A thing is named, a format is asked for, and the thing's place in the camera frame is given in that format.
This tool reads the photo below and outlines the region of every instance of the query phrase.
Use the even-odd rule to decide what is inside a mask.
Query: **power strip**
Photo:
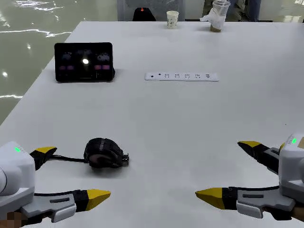
[[[145,80],[156,81],[210,81],[218,82],[217,74],[205,73],[172,73],[172,72],[152,72],[145,75]]]

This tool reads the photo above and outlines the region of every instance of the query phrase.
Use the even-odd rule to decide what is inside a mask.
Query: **clear plastic cup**
[[[215,0],[212,3],[213,9],[215,10],[215,13],[221,17],[227,15],[227,11],[230,6],[230,2],[227,0]]]
[[[179,19],[179,12],[177,11],[168,11],[167,12],[167,25],[169,29],[177,28],[177,21]]]

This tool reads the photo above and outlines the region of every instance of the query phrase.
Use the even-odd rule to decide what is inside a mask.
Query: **shiny floor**
[[[84,20],[117,20],[116,0],[0,0],[0,124]]]

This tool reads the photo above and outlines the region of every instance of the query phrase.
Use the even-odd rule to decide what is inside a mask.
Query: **white table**
[[[82,22],[67,42],[112,42],[112,83],[55,82],[54,59],[0,127],[0,144],[28,152],[55,145],[81,158],[89,139],[107,137],[130,154],[127,168],[92,172],[49,161],[37,192],[110,190],[109,199],[56,228],[303,227],[221,211],[196,198],[210,187],[266,187],[278,177],[251,159],[239,140],[279,146],[304,129],[304,25]],[[151,71],[216,72],[220,82],[145,81]]]

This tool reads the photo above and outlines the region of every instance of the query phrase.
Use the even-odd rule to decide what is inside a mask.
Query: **white glove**
[[[224,26],[226,16],[220,16],[220,15],[216,14],[214,9],[212,8],[208,15],[200,18],[199,20],[200,21],[209,21],[215,29],[221,30]]]

